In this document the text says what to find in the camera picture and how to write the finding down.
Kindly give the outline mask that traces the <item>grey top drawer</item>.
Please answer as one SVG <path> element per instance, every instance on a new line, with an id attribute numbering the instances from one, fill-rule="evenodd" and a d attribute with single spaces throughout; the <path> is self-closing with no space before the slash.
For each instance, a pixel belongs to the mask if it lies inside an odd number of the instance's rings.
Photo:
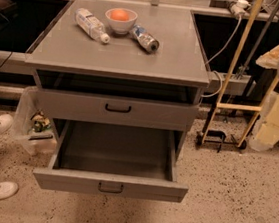
<path id="1" fill-rule="evenodd" d="M 51 118 L 188 131 L 198 108 L 193 105 L 132 100 L 88 93 L 38 91 L 42 111 Z"/>

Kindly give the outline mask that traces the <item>grey drawer cabinet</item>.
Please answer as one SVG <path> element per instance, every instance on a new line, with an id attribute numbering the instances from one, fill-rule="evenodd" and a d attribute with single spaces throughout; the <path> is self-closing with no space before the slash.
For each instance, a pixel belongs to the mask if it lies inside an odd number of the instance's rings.
<path id="1" fill-rule="evenodd" d="M 52 89 L 198 108 L 209 77 L 190 10 L 137 4 L 132 7 L 140 25 L 159 40 L 159 49 L 148 53 L 129 35 L 112 36 L 109 44 L 93 41 L 74 21 L 79 8 L 103 19 L 114 4 L 74 0 L 67 8 L 27 57 L 38 91 Z M 77 121 L 50 119 L 59 142 L 67 122 Z M 174 133 L 178 158 L 188 131 L 170 131 Z"/>

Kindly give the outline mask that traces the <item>silver blue drink can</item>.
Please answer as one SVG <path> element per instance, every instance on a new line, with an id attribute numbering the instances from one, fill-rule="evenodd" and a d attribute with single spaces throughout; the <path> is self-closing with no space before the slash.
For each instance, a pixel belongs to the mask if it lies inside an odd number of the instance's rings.
<path id="1" fill-rule="evenodd" d="M 134 25 L 130 34 L 148 53 L 155 53 L 159 48 L 159 42 L 144 27 Z"/>

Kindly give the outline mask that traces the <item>white ceramic bowl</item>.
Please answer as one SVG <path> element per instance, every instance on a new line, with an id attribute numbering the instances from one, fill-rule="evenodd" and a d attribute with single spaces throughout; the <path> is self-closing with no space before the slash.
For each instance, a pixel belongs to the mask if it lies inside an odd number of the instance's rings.
<path id="1" fill-rule="evenodd" d="M 129 20 L 128 21 L 112 20 L 110 18 L 110 13 L 114 9 L 118 9 L 118 8 L 109 9 L 107 12 L 105 12 L 105 16 L 107 18 L 109 27 L 113 30 L 113 32 L 117 34 L 127 34 L 136 23 L 136 20 L 138 18 L 137 13 L 133 10 L 128 10 L 127 8 L 119 8 L 119 9 L 126 10 L 126 12 L 129 14 Z"/>

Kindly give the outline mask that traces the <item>orange fruit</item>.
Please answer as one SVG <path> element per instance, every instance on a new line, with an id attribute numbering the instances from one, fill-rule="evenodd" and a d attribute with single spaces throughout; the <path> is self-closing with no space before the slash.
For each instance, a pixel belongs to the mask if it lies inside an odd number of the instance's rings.
<path id="1" fill-rule="evenodd" d="M 129 14 L 124 9 L 114 9 L 110 13 L 110 18 L 112 20 L 118 20 L 118 21 L 128 21 L 129 20 Z"/>

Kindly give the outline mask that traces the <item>clear plastic water bottle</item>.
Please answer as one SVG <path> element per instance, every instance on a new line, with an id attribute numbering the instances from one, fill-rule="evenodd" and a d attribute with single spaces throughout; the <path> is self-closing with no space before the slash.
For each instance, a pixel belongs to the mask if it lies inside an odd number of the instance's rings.
<path id="1" fill-rule="evenodd" d="M 110 36 L 106 33 L 104 24 L 98 20 L 89 10 L 79 8 L 75 11 L 76 24 L 84 30 L 89 37 L 95 41 L 106 44 L 109 43 Z"/>

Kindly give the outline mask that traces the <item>clear plastic bin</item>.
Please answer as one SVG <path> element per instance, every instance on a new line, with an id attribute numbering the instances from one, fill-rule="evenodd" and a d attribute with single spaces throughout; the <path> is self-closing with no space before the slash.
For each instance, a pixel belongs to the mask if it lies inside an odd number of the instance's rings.
<path id="1" fill-rule="evenodd" d="M 43 113 L 38 102 L 37 87 L 23 90 L 14 114 L 12 135 L 31 156 L 38 153 L 51 154 L 56 148 L 56 139 L 51 129 L 51 122 Z"/>

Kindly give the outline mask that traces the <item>white power plug adapter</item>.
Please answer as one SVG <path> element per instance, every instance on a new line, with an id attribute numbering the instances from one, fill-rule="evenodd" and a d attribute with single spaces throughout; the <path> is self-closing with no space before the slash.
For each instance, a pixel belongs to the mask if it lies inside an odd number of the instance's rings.
<path id="1" fill-rule="evenodd" d="M 233 14 L 234 17 L 238 18 L 245 14 L 247 7 L 247 0 L 237 0 L 232 4 L 230 12 Z"/>

